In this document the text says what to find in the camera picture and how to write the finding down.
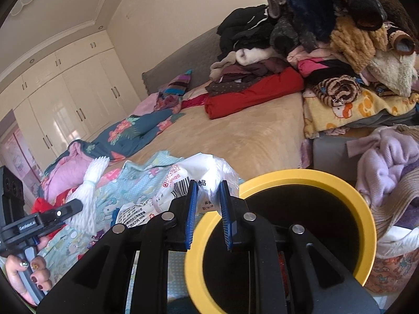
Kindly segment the left hand painted nails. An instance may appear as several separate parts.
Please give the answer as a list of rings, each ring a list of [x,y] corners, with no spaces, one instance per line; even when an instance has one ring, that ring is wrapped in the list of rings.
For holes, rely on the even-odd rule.
[[[26,258],[10,254],[6,258],[4,268],[11,287],[24,301],[32,306],[36,307],[38,304],[34,301],[33,296],[31,296],[21,280],[19,276],[20,272],[31,270],[31,282],[40,291],[50,291],[53,286],[50,280],[51,273],[47,268],[46,260],[39,255],[35,256],[31,261],[28,261]]]

